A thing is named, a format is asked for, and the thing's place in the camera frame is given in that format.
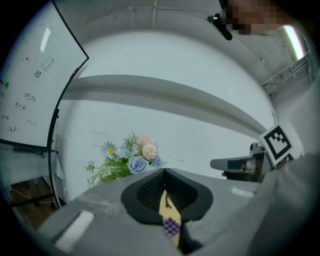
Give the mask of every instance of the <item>fluorescent light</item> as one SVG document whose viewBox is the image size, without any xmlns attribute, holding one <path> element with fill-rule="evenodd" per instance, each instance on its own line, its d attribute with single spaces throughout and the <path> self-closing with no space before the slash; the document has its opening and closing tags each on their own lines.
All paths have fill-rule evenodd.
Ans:
<svg viewBox="0 0 320 256">
<path fill-rule="evenodd" d="M 294 28 L 292 26 L 284 26 L 284 29 L 291 40 L 297 59 L 300 60 L 304 56 L 304 52 Z"/>
<path fill-rule="evenodd" d="M 46 45 L 47 45 L 47 42 L 48 42 L 50 33 L 51 33 L 50 29 L 49 29 L 49 28 L 46 28 L 46 29 L 45 29 L 45 32 L 44 32 L 44 35 L 43 35 L 43 38 L 42 38 L 41 46 L 40 46 L 41 52 L 44 52 L 44 51 L 45 51 L 45 47 L 46 47 Z"/>
</svg>

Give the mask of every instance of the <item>ceiling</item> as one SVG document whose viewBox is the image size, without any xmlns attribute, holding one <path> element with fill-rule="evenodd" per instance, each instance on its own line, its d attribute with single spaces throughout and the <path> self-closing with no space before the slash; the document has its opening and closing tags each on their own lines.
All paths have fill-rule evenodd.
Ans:
<svg viewBox="0 0 320 256">
<path fill-rule="evenodd" d="M 80 44 L 110 33 L 157 29 L 198 38 L 225 52 L 242 65 L 261 86 L 295 62 L 289 37 L 282 29 L 269 36 L 238 35 L 227 41 L 207 22 L 221 12 L 219 0 L 56 0 Z"/>
</svg>

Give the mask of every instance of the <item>whiteboard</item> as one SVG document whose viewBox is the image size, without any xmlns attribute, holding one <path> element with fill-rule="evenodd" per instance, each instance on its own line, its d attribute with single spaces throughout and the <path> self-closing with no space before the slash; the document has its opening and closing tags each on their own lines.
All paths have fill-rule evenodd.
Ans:
<svg viewBox="0 0 320 256">
<path fill-rule="evenodd" d="M 88 58 L 48 2 L 24 27 L 0 70 L 0 143 L 47 147 L 57 103 Z"/>
</svg>

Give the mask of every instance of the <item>whiteboard frame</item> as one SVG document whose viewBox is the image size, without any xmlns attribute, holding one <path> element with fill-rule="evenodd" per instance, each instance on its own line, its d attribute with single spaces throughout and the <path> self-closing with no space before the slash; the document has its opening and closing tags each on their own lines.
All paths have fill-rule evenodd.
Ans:
<svg viewBox="0 0 320 256">
<path fill-rule="evenodd" d="M 59 106 L 59 104 L 60 104 L 60 102 L 62 100 L 62 97 L 64 96 L 69 84 L 71 83 L 72 79 L 75 77 L 75 75 L 78 73 L 78 71 L 83 67 L 83 65 L 89 60 L 89 56 L 87 55 L 87 53 L 85 52 L 83 47 L 80 45 L 79 41 L 77 40 L 77 38 L 75 37 L 75 35 L 71 31 L 71 29 L 69 28 L 68 24 L 66 23 L 66 21 L 63 18 L 62 14 L 60 13 L 55 1 L 51 0 L 51 2 L 53 4 L 55 10 L 57 11 L 60 19 L 62 20 L 63 24 L 65 25 L 65 27 L 69 31 L 70 35 L 73 37 L 73 39 L 75 40 L 76 44 L 80 47 L 80 49 L 82 50 L 83 54 L 86 56 L 86 60 L 71 75 L 69 81 L 67 82 L 66 86 L 64 87 L 64 89 L 63 89 L 63 91 L 62 91 L 62 93 L 61 93 L 61 95 L 60 95 L 60 97 L 59 97 L 59 99 L 57 101 L 57 104 L 56 104 L 56 106 L 54 108 L 53 115 L 52 115 L 51 122 L 50 122 L 50 127 L 49 127 L 49 131 L 48 131 L 47 145 L 46 146 L 36 146 L 36 145 L 23 144 L 23 143 L 13 142 L 13 141 L 5 140 L 5 139 L 0 139 L 0 144 L 6 144 L 6 145 L 14 146 L 14 147 L 27 148 L 27 149 L 50 150 L 51 146 L 52 146 L 52 137 L 53 137 L 53 133 L 54 133 L 55 123 L 56 123 L 56 120 L 58 118 L 58 112 L 59 112 L 58 106 Z"/>
</svg>

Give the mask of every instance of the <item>blue rose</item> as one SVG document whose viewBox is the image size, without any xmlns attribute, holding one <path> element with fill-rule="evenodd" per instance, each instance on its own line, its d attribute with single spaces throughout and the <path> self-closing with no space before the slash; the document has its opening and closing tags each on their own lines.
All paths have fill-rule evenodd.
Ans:
<svg viewBox="0 0 320 256">
<path fill-rule="evenodd" d="M 131 174 L 140 174 L 147 169 L 148 164 L 142 156 L 133 156 L 129 160 L 128 167 Z"/>
<path fill-rule="evenodd" d="M 157 155 L 154 159 L 151 159 L 151 164 L 155 168 L 160 168 L 162 166 L 162 160 L 160 156 Z"/>
</svg>

